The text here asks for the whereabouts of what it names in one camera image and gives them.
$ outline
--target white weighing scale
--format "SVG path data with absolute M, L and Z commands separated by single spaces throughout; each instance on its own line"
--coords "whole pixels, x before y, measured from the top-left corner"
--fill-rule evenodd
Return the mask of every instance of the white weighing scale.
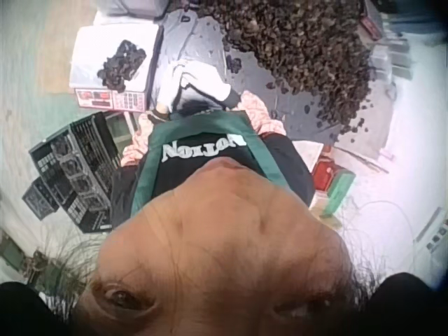
M 151 94 L 152 76 L 163 28 L 152 22 L 105 24 L 79 29 L 71 60 L 70 88 L 82 108 L 110 111 L 146 111 Z M 97 73 L 103 63 L 117 52 L 123 40 L 146 52 L 146 59 L 132 80 L 125 80 L 126 91 L 118 93 L 104 87 Z

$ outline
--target hand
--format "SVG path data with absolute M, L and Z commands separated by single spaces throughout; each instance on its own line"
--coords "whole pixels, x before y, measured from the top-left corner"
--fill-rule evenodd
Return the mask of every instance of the hand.
M 173 109 L 173 103 L 176 99 L 179 88 L 181 87 L 183 63 L 172 62 L 168 65 L 162 79 L 159 96 L 157 97 L 156 110 L 160 113 L 168 113 Z
M 221 79 L 218 70 L 207 63 L 199 61 L 180 61 L 183 65 L 182 86 L 186 83 L 194 86 L 200 92 L 224 102 L 230 94 L 230 84 Z

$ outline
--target white glove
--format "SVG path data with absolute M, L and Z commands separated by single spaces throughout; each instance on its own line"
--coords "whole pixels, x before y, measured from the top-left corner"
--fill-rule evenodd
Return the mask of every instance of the white glove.
M 183 67 L 182 86 L 186 83 L 194 86 L 200 92 L 224 102 L 230 94 L 232 87 L 221 79 L 218 70 L 207 63 L 199 61 L 179 61 Z
M 173 103 L 176 99 L 179 88 L 181 87 L 183 73 L 183 64 L 172 62 L 168 65 L 162 79 L 159 96 L 157 97 L 156 110 L 161 113 L 168 113 L 173 109 Z

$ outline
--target person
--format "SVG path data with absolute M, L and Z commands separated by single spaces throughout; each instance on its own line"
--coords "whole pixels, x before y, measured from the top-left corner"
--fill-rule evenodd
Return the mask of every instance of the person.
M 375 291 L 375 281 L 359 277 L 341 237 L 310 214 L 311 176 L 259 98 L 238 96 L 197 62 L 170 67 L 166 78 L 156 111 L 141 116 L 125 150 L 114 180 L 115 230 L 68 304 L 68 321 L 32 290 L 6 283 L 2 330 L 396 335 L 443 321 L 437 294 L 417 278 L 392 276 Z M 245 113 L 164 122 L 187 85 Z

